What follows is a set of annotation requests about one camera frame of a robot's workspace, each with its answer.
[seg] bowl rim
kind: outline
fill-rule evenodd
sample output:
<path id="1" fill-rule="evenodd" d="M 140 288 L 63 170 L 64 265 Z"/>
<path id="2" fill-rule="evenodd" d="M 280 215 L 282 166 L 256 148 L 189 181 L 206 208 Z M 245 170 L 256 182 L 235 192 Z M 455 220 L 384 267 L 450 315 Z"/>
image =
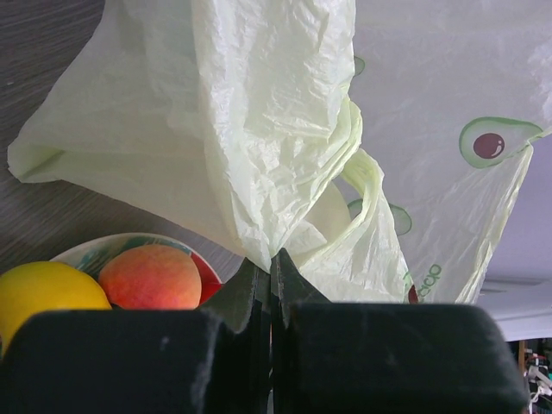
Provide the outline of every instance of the bowl rim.
<path id="1" fill-rule="evenodd" d="M 82 249 L 86 249 L 86 248 L 91 248 L 93 246 L 96 246 L 97 244 L 100 244 L 101 242 L 107 242 L 109 240 L 113 240 L 113 239 L 116 239 L 116 238 L 124 238 L 124 237 L 127 237 L 127 238 L 130 238 L 130 237 L 153 237 L 153 238 L 157 238 L 157 239 L 164 239 L 168 242 L 172 242 L 172 243 L 176 243 L 176 244 L 179 244 L 185 248 L 187 248 L 188 250 L 190 250 L 192 253 L 194 253 L 199 259 L 201 259 L 201 261 L 212 271 L 212 273 L 215 275 L 216 279 L 218 280 L 218 283 L 222 284 L 222 281 L 221 281 L 221 278 L 218 276 L 218 273 L 215 271 L 215 269 L 213 269 L 213 266 L 210 265 L 210 263 L 201 255 L 198 253 L 197 250 L 195 250 L 194 248 L 191 248 L 190 246 L 188 246 L 186 243 L 180 241 L 180 240 L 177 240 L 177 239 L 173 239 L 172 237 L 169 237 L 168 235 L 158 235 L 158 234 L 155 234 L 155 233 L 141 233 L 141 232 L 129 232 L 129 233 L 117 233 L 117 234 L 114 234 L 114 235 L 105 235 L 103 237 L 98 237 L 96 239 L 92 239 L 92 240 L 89 240 L 89 241 L 85 241 L 84 243 L 81 243 L 81 244 L 78 244 L 77 246 L 74 246 L 72 248 L 69 248 L 67 249 L 66 251 L 56 255 L 55 257 L 53 257 L 52 259 L 50 259 L 50 261 L 60 261 L 60 260 L 63 260 L 63 258 L 71 253 L 74 253 L 76 251 L 79 251 L 79 250 L 82 250 Z"/>

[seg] wood grain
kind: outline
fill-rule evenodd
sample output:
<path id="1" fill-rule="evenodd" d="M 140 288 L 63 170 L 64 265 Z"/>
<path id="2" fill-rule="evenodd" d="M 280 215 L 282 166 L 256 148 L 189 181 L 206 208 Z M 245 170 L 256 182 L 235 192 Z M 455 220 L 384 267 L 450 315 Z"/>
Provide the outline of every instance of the wood grain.
<path id="1" fill-rule="evenodd" d="M 103 8 L 100 0 L 18 0 L 2 6 L 0 273 L 49 260 L 96 237 L 139 231 L 189 244 L 226 280 L 241 258 L 203 237 L 85 188 L 66 182 L 23 185 L 8 171 L 7 146 L 90 39 Z"/>

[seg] fruit bowl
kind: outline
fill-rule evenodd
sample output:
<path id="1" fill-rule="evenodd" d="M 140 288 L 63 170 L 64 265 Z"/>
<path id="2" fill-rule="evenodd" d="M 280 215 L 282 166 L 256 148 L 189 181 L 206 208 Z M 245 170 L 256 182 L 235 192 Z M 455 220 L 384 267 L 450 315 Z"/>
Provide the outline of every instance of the fruit bowl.
<path id="1" fill-rule="evenodd" d="M 199 300 L 200 304 L 213 296 L 222 287 L 221 280 L 215 270 L 198 252 L 183 242 L 164 235 L 149 233 L 107 235 L 71 248 L 55 256 L 50 261 L 66 263 L 97 280 L 100 271 L 109 261 L 131 248 L 138 248 L 139 246 L 148 244 L 170 246 L 191 256 L 191 259 L 198 267 L 199 276 L 201 277 L 202 293 Z"/>

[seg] light green plastic bag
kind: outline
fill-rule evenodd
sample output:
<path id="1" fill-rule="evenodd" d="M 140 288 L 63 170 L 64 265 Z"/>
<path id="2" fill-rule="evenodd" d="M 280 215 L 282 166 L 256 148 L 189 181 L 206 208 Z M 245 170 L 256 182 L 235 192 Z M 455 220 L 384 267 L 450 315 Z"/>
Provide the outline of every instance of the light green plastic bag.
<path id="1" fill-rule="evenodd" d="M 265 270 L 286 247 L 334 300 L 402 301 L 383 174 L 348 98 L 354 13 L 353 0 L 108 0 L 10 171 L 151 211 Z M 340 173 L 363 198 L 352 222 Z"/>

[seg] black object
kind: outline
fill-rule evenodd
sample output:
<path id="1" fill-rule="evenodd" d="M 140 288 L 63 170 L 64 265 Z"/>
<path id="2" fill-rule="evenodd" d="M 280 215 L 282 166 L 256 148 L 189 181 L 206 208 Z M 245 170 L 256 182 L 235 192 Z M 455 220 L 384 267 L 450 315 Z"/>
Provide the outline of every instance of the black object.
<path id="1" fill-rule="evenodd" d="M 519 414 L 528 401 L 483 310 L 332 304 L 285 250 L 271 274 L 245 260 L 198 310 L 40 314 L 0 369 L 0 412 L 17 414 L 264 414 L 271 388 L 277 414 Z"/>

